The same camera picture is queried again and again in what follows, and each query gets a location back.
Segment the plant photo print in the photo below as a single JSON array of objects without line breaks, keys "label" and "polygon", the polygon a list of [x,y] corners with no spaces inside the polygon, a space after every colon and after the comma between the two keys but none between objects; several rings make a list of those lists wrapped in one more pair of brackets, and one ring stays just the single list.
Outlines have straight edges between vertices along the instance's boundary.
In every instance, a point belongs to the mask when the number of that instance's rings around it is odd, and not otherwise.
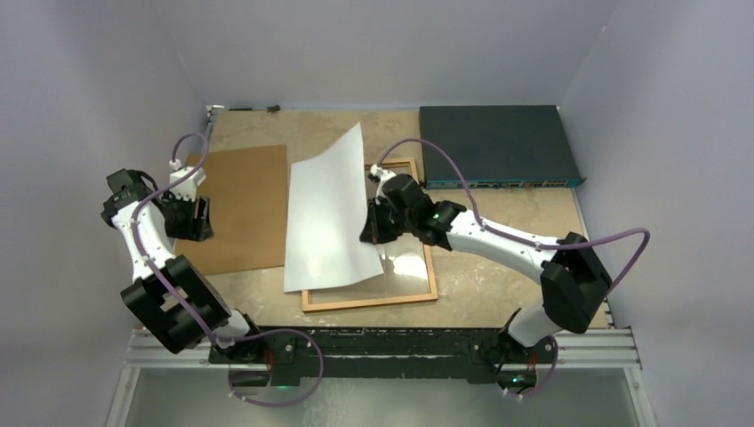
[{"label": "plant photo print", "polygon": [[285,293],[351,286],[381,275],[377,247],[359,240],[367,197],[361,124],[291,166]]}]

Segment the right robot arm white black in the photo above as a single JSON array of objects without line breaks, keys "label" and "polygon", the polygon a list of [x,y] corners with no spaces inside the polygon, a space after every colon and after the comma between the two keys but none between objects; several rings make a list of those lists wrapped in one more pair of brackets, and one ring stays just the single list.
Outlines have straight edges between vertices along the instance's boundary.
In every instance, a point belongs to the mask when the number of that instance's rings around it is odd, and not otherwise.
[{"label": "right robot arm white black", "polygon": [[426,246],[474,254],[513,269],[541,289],[534,306],[515,311],[502,328],[502,356],[519,362],[541,340],[561,331],[585,333],[613,283],[588,240],[529,235],[478,219],[452,201],[433,201],[409,174],[376,169],[360,241],[385,244],[410,234]]}]

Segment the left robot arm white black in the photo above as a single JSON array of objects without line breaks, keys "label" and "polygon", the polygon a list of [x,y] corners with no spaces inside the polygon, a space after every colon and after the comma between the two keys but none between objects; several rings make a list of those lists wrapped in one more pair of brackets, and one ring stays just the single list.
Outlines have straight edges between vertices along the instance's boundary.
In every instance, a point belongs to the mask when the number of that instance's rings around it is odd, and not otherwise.
[{"label": "left robot arm white black", "polygon": [[199,172],[162,191],[143,171],[121,169],[108,176],[112,194],[100,215],[121,233],[132,258],[132,284],[120,296],[171,353],[209,339],[221,355],[252,364],[265,351],[259,328],[232,310],[186,256],[174,252],[178,240],[213,237],[211,201],[197,194],[204,178]]}]

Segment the brown cardboard backing board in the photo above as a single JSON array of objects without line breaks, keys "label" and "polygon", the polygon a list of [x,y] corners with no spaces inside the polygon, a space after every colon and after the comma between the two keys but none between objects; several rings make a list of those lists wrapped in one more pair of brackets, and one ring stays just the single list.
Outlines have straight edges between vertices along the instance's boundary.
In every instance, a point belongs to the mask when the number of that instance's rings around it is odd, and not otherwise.
[{"label": "brown cardboard backing board", "polygon": [[286,146],[212,152],[198,194],[210,198],[213,237],[176,252],[206,276],[281,267],[288,207]]}]

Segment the wooden picture frame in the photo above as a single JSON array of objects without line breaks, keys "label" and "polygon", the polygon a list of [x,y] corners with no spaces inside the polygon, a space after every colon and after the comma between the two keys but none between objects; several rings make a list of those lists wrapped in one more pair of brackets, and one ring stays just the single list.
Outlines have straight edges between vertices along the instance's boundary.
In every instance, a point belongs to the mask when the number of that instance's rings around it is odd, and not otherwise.
[{"label": "wooden picture frame", "polygon": [[302,311],[315,313],[434,302],[438,299],[429,247],[411,235],[377,247],[384,273],[353,285],[301,292]]}]

